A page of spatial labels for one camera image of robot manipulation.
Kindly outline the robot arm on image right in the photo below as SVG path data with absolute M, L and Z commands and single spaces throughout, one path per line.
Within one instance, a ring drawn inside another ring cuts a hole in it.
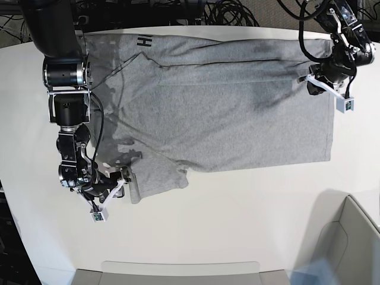
M 337 90 L 343 81 L 349 79 L 343 97 L 350 97 L 350 86 L 357 76 L 357 68 L 369 65 L 375 59 L 375 47 L 356 18 L 347 1 L 321 1 L 311 14 L 306 12 L 308 1 L 300 5 L 299 44 L 303 54 L 312 62 L 309 71 L 318 83 L 308 82 L 310 95 L 316 96 L 326 91 L 325 87 Z M 304 22 L 315 20 L 330 34 L 332 52 L 325 58 L 317 58 L 306 50 L 304 42 Z

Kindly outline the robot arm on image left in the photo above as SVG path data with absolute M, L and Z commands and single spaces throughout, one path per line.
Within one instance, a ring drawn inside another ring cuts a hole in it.
M 132 180 L 120 170 L 109 177 L 87 155 L 91 101 L 102 103 L 91 91 L 90 63 L 75 34 L 69 1 L 19 1 L 33 43 L 44 54 L 42 78 L 49 96 L 49 121 L 60 127 L 56 146 L 61 155 L 62 186 L 76 190 L 99 214 Z

